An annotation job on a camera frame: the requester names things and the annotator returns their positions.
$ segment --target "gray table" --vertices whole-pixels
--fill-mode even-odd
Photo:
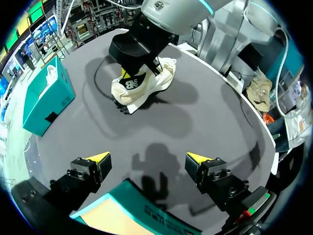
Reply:
[[[118,33],[123,31],[107,33],[63,60],[76,98],[37,139],[42,177],[57,179],[75,158],[110,151],[112,171],[81,208],[130,177],[172,214],[203,234],[216,233],[227,214],[198,192],[184,170],[185,153],[224,159],[254,190],[268,180],[275,153],[272,140],[235,90],[173,46],[160,54],[177,59],[175,79],[168,90],[131,116],[120,113],[94,83],[95,71]],[[106,59],[96,75],[102,92],[110,95],[111,81],[120,75],[120,65]]]

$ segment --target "white sneaker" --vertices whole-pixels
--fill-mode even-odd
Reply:
[[[176,59],[160,58],[159,61],[161,66],[158,69],[161,73],[158,76],[143,65],[135,76],[130,78],[120,76],[112,81],[112,99],[122,112],[134,113],[149,95],[163,91],[170,86],[175,75]]]

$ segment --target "green light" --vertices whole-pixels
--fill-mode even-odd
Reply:
[[[250,207],[249,210],[248,210],[248,212],[249,212],[250,214],[254,214],[254,213],[255,213],[255,208]]]

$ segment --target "cable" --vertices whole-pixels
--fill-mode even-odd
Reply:
[[[257,76],[257,75],[242,74],[241,72],[237,72],[237,73],[239,73],[240,75],[243,75],[243,76],[250,76],[250,77],[256,77]]]
[[[163,72],[163,67],[162,67],[162,65],[161,65],[161,63],[160,63],[160,60],[159,60],[158,56],[157,56],[157,61],[158,61],[158,64],[161,66],[161,69],[162,69],[161,72]]]
[[[196,27],[194,27],[194,28],[192,29],[191,38],[192,38],[192,42],[193,42],[193,43],[195,42],[194,33],[195,33],[195,30],[197,30],[197,29],[198,29],[198,26],[196,26]]]
[[[134,6],[134,7],[128,7],[128,6],[123,6],[123,5],[120,5],[114,1],[111,1],[111,0],[106,0],[116,6],[119,6],[121,8],[124,8],[124,9],[129,9],[129,10],[136,10],[136,9],[140,9],[141,6]],[[69,6],[69,9],[68,9],[68,12],[67,12],[67,17],[65,18],[65,21],[64,21],[64,24],[63,24],[63,27],[61,29],[61,33],[63,34],[64,33],[64,30],[65,30],[65,27],[66,27],[66,24],[67,24],[67,21],[68,21],[68,18],[69,18],[69,15],[70,15],[70,12],[72,10],[72,7],[73,7],[73,4],[74,4],[75,0],[72,0],[70,6]]]
[[[96,71],[94,72],[94,76],[93,76],[93,81],[94,81],[94,84],[97,88],[97,90],[105,97],[105,98],[108,98],[108,99],[111,99],[111,97],[107,94],[105,94],[98,86],[97,84],[97,80],[96,80],[96,76],[97,76],[97,73],[98,73],[98,70],[100,69],[101,65],[103,64],[103,62],[105,62],[107,60],[109,56],[107,55],[106,57],[104,57],[103,61],[99,64],[98,68],[96,69]]]
[[[73,7],[74,2],[75,2],[75,0],[73,0],[73,1],[70,3],[70,6],[69,6],[69,9],[68,9],[68,12],[67,12],[67,17],[65,18],[63,27],[62,27],[62,29],[61,29],[61,33],[62,33],[62,34],[64,33],[64,30],[65,30],[65,27],[66,27],[66,25],[67,25],[67,21],[68,21],[69,15],[70,15],[70,11],[72,10],[72,7]]]
[[[278,70],[278,74],[277,74],[277,77],[276,77],[276,84],[275,84],[275,100],[276,100],[276,108],[279,112],[279,114],[284,117],[284,118],[295,118],[297,117],[298,115],[300,115],[303,111],[304,111],[304,108],[302,110],[299,110],[298,112],[296,112],[293,116],[287,116],[283,113],[283,111],[280,109],[280,106],[279,106],[279,102],[278,102],[278,84],[279,84],[279,78],[280,78],[280,74],[282,72],[282,69],[283,69],[283,66],[284,66],[284,63],[285,63],[285,60],[286,60],[286,57],[287,57],[287,54],[288,54],[288,49],[289,49],[289,42],[288,42],[288,36],[287,34],[285,33],[285,31],[282,29],[282,28],[277,28],[278,30],[281,30],[283,31],[284,35],[285,35],[285,38],[286,38],[286,49],[285,49],[285,53],[284,53],[284,57],[283,57],[283,60],[282,60],[282,63],[280,64],[280,67],[279,67],[279,70]]]
[[[290,141],[288,142],[291,142],[293,140],[295,140],[296,138],[298,138],[299,136],[301,136],[309,127],[311,127],[311,125],[309,125],[307,128],[305,128],[299,135],[297,135],[296,137],[294,137],[293,139],[291,139]]]
[[[106,1],[112,3],[112,4],[116,5],[116,6],[119,6],[121,8],[124,8],[124,9],[136,10],[136,9],[140,9],[141,8],[141,6],[128,7],[128,6],[120,5],[120,4],[118,4],[118,3],[114,2],[114,1],[111,1],[111,0],[106,0]]]

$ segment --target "screen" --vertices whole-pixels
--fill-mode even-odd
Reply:
[[[1,50],[1,52],[0,52],[0,61],[5,57],[5,55],[6,55],[6,51],[5,51],[5,49],[3,48],[3,49]]]
[[[30,18],[33,23],[43,15],[42,5],[40,1],[29,9]]]
[[[20,21],[18,22],[17,29],[20,35],[22,35],[27,29],[27,13],[24,13],[24,15],[21,17]]]
[[[13,44],[18,40],[18,35],[16,33],[16,29],[9,35],[8,39],[6,40],[6,48],[9,50]]]

